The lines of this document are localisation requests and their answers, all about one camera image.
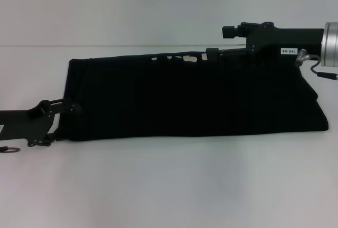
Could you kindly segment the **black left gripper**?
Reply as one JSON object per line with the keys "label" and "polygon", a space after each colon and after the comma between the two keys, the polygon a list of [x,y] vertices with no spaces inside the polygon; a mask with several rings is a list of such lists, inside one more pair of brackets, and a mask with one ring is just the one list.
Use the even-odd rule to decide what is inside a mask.
{"label": "black left gripper", "polygon": [[1,140],[25,139],[29,147],[50,147],[58,138],[49,133],[56,114],[82,113],[82,107],[69,98],[43,100],[29,110],[1,111]]}

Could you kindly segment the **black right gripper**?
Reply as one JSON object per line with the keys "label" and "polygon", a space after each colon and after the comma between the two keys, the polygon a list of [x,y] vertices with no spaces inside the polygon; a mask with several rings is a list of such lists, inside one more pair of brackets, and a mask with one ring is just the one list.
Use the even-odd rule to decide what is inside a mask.
{"label": "black right gripper", "polygon": [[324,34],[323,28],[277,28],[272,22],[248,23],[223,26],[224,39],[246,38],[246,49],[219,50],[207,48],[207,61],[244,62],[250,67],[292,66],[297,53],[282,52],[283,49],[319,54]]}

